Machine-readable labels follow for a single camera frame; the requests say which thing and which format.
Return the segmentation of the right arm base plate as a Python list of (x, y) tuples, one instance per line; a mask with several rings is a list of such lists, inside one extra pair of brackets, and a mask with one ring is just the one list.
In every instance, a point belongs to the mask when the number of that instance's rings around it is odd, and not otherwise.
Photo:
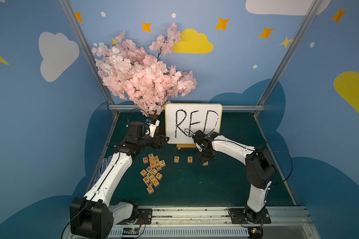
[(266, 208), (258, 213), (250, 208), (230, 208), (228, 215), (232, 224), (271, 224), (270, 215)]

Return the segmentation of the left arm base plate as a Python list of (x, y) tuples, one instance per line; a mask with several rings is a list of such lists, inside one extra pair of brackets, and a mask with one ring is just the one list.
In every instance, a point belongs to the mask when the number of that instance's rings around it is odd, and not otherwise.
[(152, 221), (152, 209), (142, 208), (132, 212), (133, 225), (142, 223), (143, 225), (150, 225)]

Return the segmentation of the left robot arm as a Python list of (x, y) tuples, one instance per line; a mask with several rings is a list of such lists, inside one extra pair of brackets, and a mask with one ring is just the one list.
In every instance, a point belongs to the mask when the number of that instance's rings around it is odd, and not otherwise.
[(115, 206), (110, 202), (123, 175), (133, 161), (146, 148), (161, 149), (169, 138), (156, 132), (159, 120), (128, 123), (128, 132), (113, 146), (115, 152), (100, 178), (82, 198), (70, 204), (68, 226), (73, 235), (89, 239), (106, 239), (114, 225), (120, 222), (135, 223), (140, 220), (138, 205), (124, 200)]

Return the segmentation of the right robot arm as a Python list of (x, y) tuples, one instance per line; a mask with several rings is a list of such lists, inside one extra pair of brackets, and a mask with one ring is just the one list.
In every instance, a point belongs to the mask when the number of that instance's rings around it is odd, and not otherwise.
[(278, 173), (271, 151), (264, 146), (248, 146), (217, 133), (205, 134), (203, 131), (188, 130), (198, 149), (197, 157), (202, 163), (214, 160), (218, 152), (237, 159), (246, 167), (247, 180), (250, 183), (249, 197), (243, 212), (231, 215), (232, 221), (241, 220), (249, 224), (269, 224), (270, 217), (266, 209), (266, 198), (273, 178)]

